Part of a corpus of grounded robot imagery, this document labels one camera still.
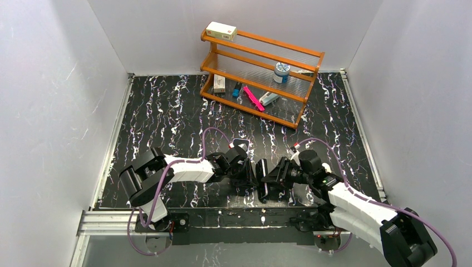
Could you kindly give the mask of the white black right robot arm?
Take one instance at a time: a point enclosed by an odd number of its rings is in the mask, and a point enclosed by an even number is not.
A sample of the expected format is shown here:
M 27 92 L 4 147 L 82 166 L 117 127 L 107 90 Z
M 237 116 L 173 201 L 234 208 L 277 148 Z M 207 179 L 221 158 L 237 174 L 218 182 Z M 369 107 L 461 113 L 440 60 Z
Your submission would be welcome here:
M 409 208 L 405 212 L 393 211 L 349 189 L 313 150 L 282 157 L 272 170 L 265 159 L 259 160 L 255 176 L 261 200 L 273 191 L 305 184 L 325 201 L 316 212 L 289 219 L 300 231 L 331 227 L 347 230 L 377 249 L 390 266 L 423 266 L 437 254 L 425 225 L 415 218 L 416 212 Z

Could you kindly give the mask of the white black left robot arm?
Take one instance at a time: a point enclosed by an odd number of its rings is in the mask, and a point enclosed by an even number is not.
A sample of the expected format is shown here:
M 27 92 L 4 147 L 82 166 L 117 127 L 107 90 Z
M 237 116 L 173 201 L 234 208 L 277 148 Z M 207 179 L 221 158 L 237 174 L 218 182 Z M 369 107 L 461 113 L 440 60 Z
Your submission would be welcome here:
M 165 155 L 151 148 L 119 172 L 119 179 L 133 208 L 139 209 L 142 226 L 155 225 L 168 215 L 160 191 L 169 183 L 201 184 L 229 179 L 236 187 L 256 187 L 258 181 L 245 149 L 236 146 L 202 159 Z

